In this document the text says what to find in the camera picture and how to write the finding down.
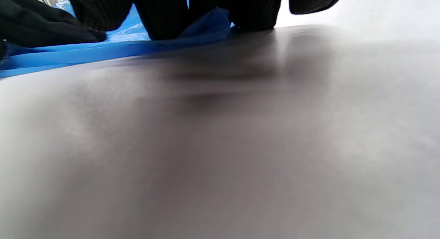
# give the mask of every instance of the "black fabric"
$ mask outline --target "black fabric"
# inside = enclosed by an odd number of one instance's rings
[[[242,30],[273,29],[281,0],[230,0],[230,18]]]
[[[326,10],[338,0],[289,0],[292,13],[304,14]],[[131,5],[139,15],[152,40],[176,38],[188,25],[215,7],[230,11],[230,21],[244,31],[272,29],[276,24],[281,0],[71,0],[77,17],[94,29],[118,28]]]
[[[101,31],[117,29],[133,3],[152,40],[176,38],[191,23],[187,0],[71,0],[77,18]]]
[[[0,0],[0,25],[1,38],[24,47],[105,39],[104,33],[92,33],[68,12],[37,0]]]
[[[327,10],[339,0],[289,0],[289,9],[292,14],[310,14]]]
[[[190,25],[187,0],[135,0],[152,40],[175,39]]]

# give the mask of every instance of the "gray surface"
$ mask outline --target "gray surface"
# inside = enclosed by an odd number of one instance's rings
[[[0,80],[0,236],[438,239],[439,49],[286,28]]]

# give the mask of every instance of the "blue cloth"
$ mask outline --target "blue cloth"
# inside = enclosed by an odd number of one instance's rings
[[[57,4],[72,14],[68,0]],[[188,26],[177,39],[151,41],[133,6],[127,19],[100,43],[24,48],[7,43],[8,57],[0,63],[0,78],[70,65],[177,50],[223,40],[230,33],[228,10],[215,8]]]

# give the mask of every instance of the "black glove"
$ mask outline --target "black glove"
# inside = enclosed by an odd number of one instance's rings
[[[105,40],[68,12],[37,0],[0,0],[0,38],[24,47]]]
[[[338,0],[289,0],[290,11],[326,10]],[[78,19],[94,29],[117,29],[134,3],[152,40],[176,38],[187,26],[215,7],[230,11],[229,19],[244,31],[272,29],[281,0],[71,0]]]

